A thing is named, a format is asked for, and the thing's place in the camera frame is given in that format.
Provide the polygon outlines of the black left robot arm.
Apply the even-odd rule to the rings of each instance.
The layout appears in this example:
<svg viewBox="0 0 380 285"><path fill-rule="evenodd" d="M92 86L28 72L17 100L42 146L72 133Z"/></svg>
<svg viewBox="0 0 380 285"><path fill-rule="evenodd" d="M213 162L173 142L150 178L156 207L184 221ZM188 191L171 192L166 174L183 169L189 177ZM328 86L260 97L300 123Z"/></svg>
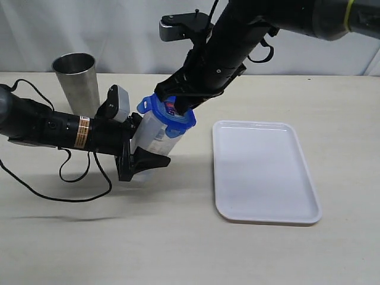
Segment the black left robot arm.
<svg viewBox="0 0 380 285"><path fill-rule="evenodd" d="M55 111L32 99L19 98L14 90L1 85L1 134L13 143L112 155L118 179L124 182L170 163L169 157L141 147L131 150L130 142L142 117L130 112L128 93L116 84L93 118Z"/></svg>

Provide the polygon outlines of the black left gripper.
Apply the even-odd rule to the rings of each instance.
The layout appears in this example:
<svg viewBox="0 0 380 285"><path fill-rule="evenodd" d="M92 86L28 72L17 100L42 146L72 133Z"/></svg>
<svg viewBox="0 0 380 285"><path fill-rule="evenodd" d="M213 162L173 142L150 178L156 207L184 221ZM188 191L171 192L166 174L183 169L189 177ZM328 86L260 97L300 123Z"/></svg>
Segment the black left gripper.
<svg viewBox="0 0 380 285"><path fill-rule="evenodd" d="M142 116L135 112L124 122L80 116L75 148L114 156L120 181L129 182L136 175L149 176L154 169L167 167L171 159L143 148L131 154L130 140L141 121Z"/></svg>

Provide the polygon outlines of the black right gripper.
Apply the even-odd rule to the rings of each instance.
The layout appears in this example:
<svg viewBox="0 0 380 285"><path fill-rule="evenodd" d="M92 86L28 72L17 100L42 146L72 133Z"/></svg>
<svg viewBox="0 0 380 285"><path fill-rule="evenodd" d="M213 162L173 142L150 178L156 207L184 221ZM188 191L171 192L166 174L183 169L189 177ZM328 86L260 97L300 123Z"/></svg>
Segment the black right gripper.
<svg viewBox="0 0 380 285"><path fill-rule="evenodd" d="M194 110L208 98L218 97L246 67L246 47L241 44L206 44L193 50L182 70L176 71L154 89L161 102L176 96L179 115Z"/></svg>

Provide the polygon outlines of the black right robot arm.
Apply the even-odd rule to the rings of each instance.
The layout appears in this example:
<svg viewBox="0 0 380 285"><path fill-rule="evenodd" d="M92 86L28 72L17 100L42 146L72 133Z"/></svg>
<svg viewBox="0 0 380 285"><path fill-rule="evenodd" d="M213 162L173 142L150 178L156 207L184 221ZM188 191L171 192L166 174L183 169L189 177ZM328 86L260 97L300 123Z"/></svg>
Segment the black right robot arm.
<svg viewBox="0 0 380 285"><path fill-rule="evenodd" d="M218 20L211 19L193 11L159 22L162 41L193 44L182 67L154 90L161 101L174 97L180 114L222 95L255 47L267 46L265 37L280 30L326 41L349 33L379 37L378 1L229 1Z"/></svg>

